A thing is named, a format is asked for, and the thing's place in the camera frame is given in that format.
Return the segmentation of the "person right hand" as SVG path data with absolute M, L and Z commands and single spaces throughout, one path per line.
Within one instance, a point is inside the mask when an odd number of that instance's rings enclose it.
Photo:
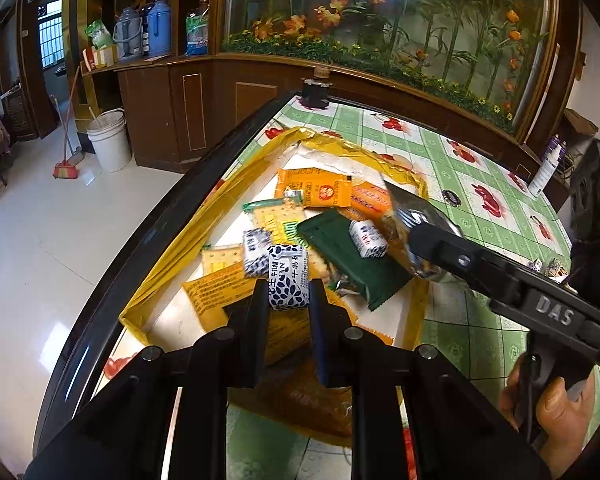
M 559 479 L 582 452 L 594 404 L 594 370 L 591 370 L 577 400 L 568 398 L 565 381 L 561 377 L 553 380 L 542 393 L 535 415 L 547 439 L 539 454 L 550 468 L 553 479 Z

